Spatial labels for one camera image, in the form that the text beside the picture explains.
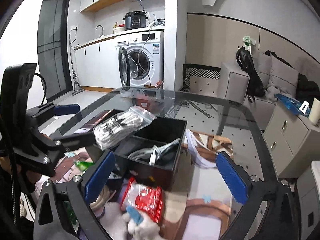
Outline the adidas socks plastic bag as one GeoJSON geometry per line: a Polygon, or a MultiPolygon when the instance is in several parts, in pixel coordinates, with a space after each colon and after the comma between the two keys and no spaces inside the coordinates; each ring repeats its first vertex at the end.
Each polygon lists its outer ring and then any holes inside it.
{"type": "Polygon", "coordinates": [[[93,129],[99,148],[104,151],[117,146],[123,139],[149,126],[157,117],[140,106],[132,106],[120,112],[93,129]]]}

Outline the red white packet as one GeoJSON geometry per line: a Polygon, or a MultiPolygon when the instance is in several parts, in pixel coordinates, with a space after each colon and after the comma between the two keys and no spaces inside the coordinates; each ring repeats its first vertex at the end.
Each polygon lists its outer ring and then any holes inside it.
{"type": "Polygon", "coordinates": [[[153,222],[159,224],[164,212],[164,192],[161,187],[150,187],[136,182],[131,177],[121,199],[121,210],[128,206],[146,213],[153,222]]]}

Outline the white plush toy blue ear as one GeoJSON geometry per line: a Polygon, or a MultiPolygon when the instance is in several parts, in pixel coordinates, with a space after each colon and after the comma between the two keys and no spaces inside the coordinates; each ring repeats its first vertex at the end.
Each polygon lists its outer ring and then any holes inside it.
{"type": "Polygon", "coordinates": [[[128,206],[126,212],[122,215],[122,218],[127,223],[127,231],[129,235],[132,236],[132,239],[164,239],[159,234],[159,225],[155,223],[147,213],[137,210],[132,206],[128,206]]]}

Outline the green white packet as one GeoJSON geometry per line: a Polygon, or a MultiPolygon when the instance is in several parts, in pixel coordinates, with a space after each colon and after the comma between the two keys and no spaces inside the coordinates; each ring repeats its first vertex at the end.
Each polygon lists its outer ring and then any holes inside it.
{"type": "Polygon", "coordinates": [[[74,165],[82,172],[85,173],[89,167],[93,166],[94,163],[86,162],[86,161],[79,161],[77,160],[74,165]]]}

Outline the floor mop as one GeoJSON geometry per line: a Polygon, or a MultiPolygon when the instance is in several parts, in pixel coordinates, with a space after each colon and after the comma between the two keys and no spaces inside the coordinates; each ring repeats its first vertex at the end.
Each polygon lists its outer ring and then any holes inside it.
{"type": "Polygon", "coordinates": [[[74,69],[74,62],[73,62],[73,47],[72,47],[72,41],[71,41],[71,32],[68,33],[68,42],[69,42],[69,55],[70,55],[70,61],[71,61],[71,69],[72,69],[72,79],[73,79],[73,91],[72,96],[76,96],[84,91],[84,89],[80,86],[80,83],[78,81],[77,73],[74,69]]]}

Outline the black framed glass door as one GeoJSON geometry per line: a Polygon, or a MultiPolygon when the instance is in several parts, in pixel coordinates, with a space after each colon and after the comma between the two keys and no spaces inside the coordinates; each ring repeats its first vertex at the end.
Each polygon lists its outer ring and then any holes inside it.
{"type": "Polygon", "coordinates": [[[46,100],[53,101],[72,90],[68,63],[67,17],[70,0],[43,0],[37,30],[37,57],[47,89],[46,100]]]}

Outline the black storage box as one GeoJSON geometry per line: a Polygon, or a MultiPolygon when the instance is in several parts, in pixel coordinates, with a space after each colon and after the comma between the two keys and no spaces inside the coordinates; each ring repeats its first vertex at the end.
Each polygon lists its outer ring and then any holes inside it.
{"type": "MultiPolygon", "coordinates": [[[[107,112],[95,126],[124,111],[107,112]]],[[[134,177],[138,183],[171,188],[180,159],[186,121],[156,116],[149,126],[140,129],[117,146],[107,149],[116,156],[114,171],[125,178],[134,177]]]]}

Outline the beige drawer cabinet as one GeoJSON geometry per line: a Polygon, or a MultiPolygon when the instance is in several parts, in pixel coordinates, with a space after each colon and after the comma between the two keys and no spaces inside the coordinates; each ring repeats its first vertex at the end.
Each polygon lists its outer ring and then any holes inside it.
{"type": "Polygon", "coordinates": [[[298,178],[312,161],[319,160],[319,127],[305,116],[294,115],[280,101],[264,138],[279,178],[298,178]]]}

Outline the kitchen faucet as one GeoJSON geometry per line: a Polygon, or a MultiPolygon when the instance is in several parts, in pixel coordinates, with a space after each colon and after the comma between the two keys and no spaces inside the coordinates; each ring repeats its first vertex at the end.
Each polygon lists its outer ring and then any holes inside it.
{"type": "Polygon", "coordinates": [[[104,28],[102,25],[97,25],[95,29],[96,30],[100,29],[99,37],[104,36],[104,28]]]}

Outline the white washing machine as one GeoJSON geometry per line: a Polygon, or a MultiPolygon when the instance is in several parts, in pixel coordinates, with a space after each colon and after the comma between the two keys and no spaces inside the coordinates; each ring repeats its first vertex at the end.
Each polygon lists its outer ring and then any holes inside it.
{"type": "Polygon", "coordinates": [[[118,36],[115,48],[123,87],[163,86],[164,31],[118,36]]]}

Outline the blue tray on cabinet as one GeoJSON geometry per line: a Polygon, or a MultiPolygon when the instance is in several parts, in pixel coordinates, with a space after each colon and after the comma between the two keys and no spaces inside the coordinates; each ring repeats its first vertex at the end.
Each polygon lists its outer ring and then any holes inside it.
{"type": "Polygon", "coordinates": [[[310,115],[310,107],[307,101],[303,103],[296,99],[289,98],[283,94],[276,94],[275,97],[280,101],[292,114],[308,117],[310,115]]]}

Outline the cream cylinder cup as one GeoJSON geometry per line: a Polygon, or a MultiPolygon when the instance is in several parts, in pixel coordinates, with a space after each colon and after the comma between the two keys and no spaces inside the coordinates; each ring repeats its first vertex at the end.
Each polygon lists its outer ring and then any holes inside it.
{"type": "Polygon", "coordinates": [[[313,100],[313,104],[310,110],[310,114],[308,119],[313,123],[313,125],[317,125],[320,119],[320,101],[316,98],[313,100]]]}

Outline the grey sofa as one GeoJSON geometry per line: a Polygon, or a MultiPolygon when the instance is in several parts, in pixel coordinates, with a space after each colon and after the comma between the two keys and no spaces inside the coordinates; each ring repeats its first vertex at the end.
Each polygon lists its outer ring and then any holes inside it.
{"type": "Polygon", "coordinates": [[[251,111],[261,130],[266,129],[278,101],[276,97],[275,99],[270,98],[267,93],[271,70],[270,55],[274,55],[277,59],[292,67],[284,59],[277,57],[274,52],[269,50],[265,53],[258,51],[254,55],[251,55],[255,70],[262,80],[265,90],[265,95],[263,97],[256,97],[254,103],[250,103],[246,95],[249,75],[239,67],[236,59],[233,62],[221,63],[220,80],[217,89],[217,97],[235,101],[246,106],[251,111]]]}

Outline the black jacket on sofa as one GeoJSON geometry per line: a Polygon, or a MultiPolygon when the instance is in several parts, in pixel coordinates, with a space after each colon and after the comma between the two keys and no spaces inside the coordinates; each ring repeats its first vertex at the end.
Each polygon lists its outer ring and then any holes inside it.
{"type": "Polygon", "coordinates": [[[313,105],[314,98],[316,98],[319,101],[319,87],[317,83],[309,81],[305,75],[299,74],[296,90],[296,99],[301,103],[307,101],[311,108],[313,105]]]}

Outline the black pressure cooker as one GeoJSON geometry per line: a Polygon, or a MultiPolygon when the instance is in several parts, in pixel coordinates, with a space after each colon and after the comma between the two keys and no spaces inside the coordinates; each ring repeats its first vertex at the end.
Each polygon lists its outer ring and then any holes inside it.
{"type": "Polygon", "coordinates": [[[139,29],[146,27],[147,15],[143,11],[130,11],[123,18],[125,30],[139,29]]]}

